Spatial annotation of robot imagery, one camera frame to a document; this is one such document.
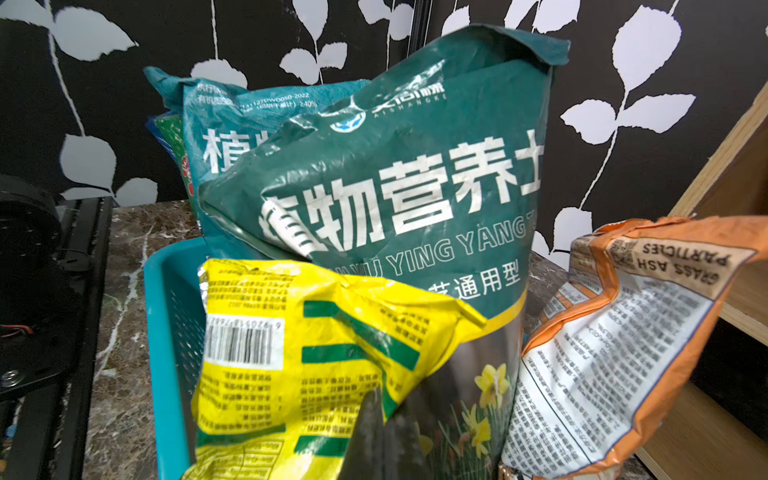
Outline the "dark green fertilizer bag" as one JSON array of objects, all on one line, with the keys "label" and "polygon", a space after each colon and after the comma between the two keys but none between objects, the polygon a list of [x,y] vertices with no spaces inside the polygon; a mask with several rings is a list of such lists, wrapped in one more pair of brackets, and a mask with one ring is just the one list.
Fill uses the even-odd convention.
[{"label": "dark green fertilizer bag", "polygon": [[408,395],[434,479],[493,479],[512,410],[550,89],[567,41],[471,25],[206,182],[201,205],[273,258],[464,302],[486,327]]}]

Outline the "yellow green fertilizer packet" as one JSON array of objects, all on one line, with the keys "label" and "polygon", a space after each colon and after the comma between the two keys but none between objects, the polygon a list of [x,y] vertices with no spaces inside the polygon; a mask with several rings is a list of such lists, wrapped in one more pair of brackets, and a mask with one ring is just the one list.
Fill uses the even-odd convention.
[{"label": "yellow green fertilizer packet", "polygon": [[486,319],[467,303],[296,261],[210,259],[189,479],[335,479],[366,398],[387,421]]}]

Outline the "teal orange fertilizer bag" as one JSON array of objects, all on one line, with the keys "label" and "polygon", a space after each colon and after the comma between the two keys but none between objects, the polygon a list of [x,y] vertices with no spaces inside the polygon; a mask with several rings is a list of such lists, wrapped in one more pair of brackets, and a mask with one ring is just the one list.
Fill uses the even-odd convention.
[{"label": "teal orange fertilizer bag", "polygon": [[287,86],[248,91],[207,79],[180,78],[157,67],[144,74],[171,113],[182,117],[183,137],[191,164],[199,209],[198,225],[215,258],[267,260],[263,253],[225,231],[199,206],[200,186],[224,173],[245,153],[265,143],[286,121],[315,113],[366,86],[360,79],[319,86]]}]

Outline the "green pink soil bag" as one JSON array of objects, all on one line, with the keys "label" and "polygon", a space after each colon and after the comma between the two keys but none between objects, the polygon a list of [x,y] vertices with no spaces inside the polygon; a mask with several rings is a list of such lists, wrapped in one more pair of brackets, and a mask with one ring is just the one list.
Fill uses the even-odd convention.
[{"label": "green pink soil bag", "polygon": [[191,164],[184,142],[182,117],[171,112],[152,116],[147,121],[146,128],[169,153],[178,167],[196,223],[200,225],[199,209],[196,202],[196,187],[192,178]]}]

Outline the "orange white fertilizer packet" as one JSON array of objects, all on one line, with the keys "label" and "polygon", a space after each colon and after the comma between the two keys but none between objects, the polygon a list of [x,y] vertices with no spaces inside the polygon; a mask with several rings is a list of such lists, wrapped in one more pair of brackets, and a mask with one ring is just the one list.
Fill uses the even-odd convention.
[{"label": "orange white fertilizer packet", "polygon": [[566,282],[524,346],[503,479],[614,479],[672,409],[763,216],[663,217],[573,241]]}]

